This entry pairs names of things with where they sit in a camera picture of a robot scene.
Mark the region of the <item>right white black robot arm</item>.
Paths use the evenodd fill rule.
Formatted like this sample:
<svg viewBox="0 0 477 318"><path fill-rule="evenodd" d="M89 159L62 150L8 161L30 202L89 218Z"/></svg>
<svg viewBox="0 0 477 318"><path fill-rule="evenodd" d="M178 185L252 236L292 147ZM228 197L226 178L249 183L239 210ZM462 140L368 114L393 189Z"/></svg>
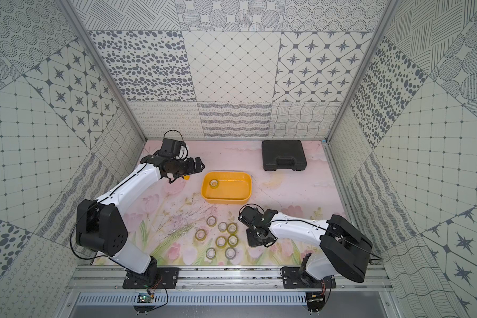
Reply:
<svg viewBox="0 0 477 318"><path fill-rule="evenodd" d="M246 205L239 212L238 221L247 227L251 247L270 247L283 238L319 247L321 254L302 260L302 281L321 281L337 274L356 283L365 280L373 244L340 215L334 214L328 220L308 220Z"/></svg>

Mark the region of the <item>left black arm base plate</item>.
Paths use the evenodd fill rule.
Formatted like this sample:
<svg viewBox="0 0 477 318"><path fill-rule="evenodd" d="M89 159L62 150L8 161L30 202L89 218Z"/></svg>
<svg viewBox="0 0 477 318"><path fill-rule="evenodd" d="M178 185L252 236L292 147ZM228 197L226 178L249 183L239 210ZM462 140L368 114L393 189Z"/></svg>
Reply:
<svg viewBox="0 0 477 318"><path fill-rule="evenodd" d="M148 289L158 284L158 287L175 289L180 268L150 268L144 274L138 274L130 270L126 270L126 277L122 288L126 290Z"/></svg>

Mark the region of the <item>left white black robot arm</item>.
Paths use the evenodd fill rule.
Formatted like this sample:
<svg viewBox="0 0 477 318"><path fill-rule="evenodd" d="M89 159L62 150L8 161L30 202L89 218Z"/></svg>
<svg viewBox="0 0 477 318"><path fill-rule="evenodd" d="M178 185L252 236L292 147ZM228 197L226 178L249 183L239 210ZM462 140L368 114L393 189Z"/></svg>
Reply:
<svg viewBox="0 0 477 318"><path fill-rule="evenodd" d="M125 212L144 191L161 179L173 183L204 169L205 165L199 157L145 156L117 186L94 200L79 203L73 230L76 244L101 253L130 272L147 274L155 260L128 242Z"/></svg>

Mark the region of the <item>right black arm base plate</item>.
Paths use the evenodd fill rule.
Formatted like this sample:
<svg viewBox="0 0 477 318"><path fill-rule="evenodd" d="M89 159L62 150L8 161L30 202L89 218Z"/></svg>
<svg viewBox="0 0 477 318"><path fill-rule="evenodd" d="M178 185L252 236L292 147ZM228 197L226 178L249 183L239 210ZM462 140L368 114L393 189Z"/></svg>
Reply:
<svg viewBox="0 0 477 318"><path fill-rule="evenodd" d="M337 287L334 277L327 276L322 280L317 280L309 274L306 274L300 267L283 266L280 269L280 275L285 289Z"/></svg>

